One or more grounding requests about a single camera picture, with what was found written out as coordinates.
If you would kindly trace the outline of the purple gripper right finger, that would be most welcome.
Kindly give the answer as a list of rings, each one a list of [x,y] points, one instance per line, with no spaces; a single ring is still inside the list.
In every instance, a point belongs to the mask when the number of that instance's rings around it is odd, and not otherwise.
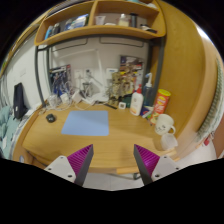
[[[168,155],[158,156],[137,144],[134,145],[134,157],[144,185],[180,170]]]

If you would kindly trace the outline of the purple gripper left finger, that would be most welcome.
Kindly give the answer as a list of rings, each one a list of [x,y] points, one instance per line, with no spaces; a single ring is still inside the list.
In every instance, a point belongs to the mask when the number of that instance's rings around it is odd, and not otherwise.
[[[45,171],[82,186],[93,154],[93,145],[88,145],[68,157],[60,155],[45,168]]]

